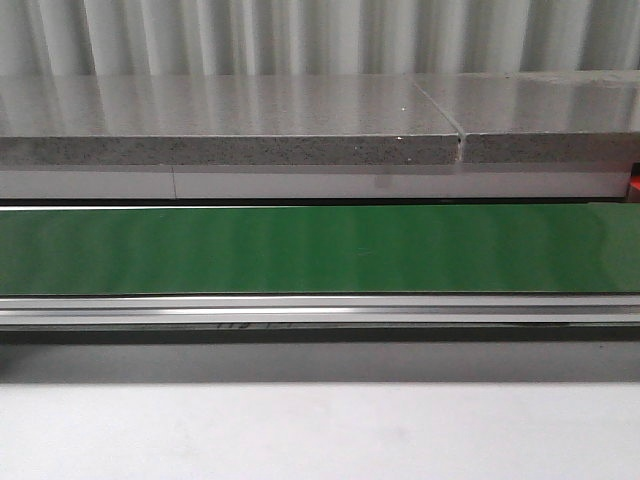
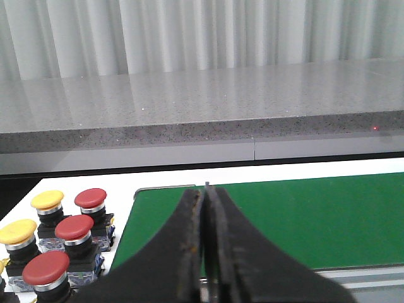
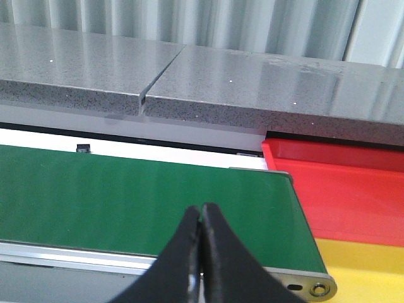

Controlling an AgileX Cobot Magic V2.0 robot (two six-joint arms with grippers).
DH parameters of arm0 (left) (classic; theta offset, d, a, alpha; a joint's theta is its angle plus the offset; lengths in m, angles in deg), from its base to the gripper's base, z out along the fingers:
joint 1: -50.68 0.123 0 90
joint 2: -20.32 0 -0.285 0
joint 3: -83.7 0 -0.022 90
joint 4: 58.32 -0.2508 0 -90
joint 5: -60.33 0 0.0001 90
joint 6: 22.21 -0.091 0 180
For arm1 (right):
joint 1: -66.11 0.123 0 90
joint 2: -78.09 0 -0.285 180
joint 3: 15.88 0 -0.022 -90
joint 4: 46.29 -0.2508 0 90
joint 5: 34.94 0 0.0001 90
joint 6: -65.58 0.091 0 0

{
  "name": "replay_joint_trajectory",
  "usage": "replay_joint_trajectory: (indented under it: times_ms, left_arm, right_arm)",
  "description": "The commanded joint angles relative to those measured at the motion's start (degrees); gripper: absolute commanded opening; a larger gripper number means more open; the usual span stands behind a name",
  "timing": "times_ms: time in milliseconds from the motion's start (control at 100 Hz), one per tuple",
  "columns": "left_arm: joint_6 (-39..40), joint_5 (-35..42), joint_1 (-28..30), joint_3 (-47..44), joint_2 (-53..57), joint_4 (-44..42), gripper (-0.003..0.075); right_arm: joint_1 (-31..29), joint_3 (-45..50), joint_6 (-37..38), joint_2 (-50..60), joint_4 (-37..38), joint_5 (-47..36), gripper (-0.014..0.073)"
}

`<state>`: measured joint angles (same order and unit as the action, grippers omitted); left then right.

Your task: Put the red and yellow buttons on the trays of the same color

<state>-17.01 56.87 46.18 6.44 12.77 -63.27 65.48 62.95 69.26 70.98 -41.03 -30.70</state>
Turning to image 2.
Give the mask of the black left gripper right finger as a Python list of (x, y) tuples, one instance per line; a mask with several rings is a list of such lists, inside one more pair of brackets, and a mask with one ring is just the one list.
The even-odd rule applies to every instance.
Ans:
[(355, 302), (269, 241), (222, 187), (204, 188), (205, 270), (217, 302)]

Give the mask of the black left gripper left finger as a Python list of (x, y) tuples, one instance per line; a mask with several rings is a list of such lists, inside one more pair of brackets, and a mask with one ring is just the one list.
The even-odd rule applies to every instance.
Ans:
[(200, 302), (202, 194), (187, 189), (153, 238), (75, 302)]

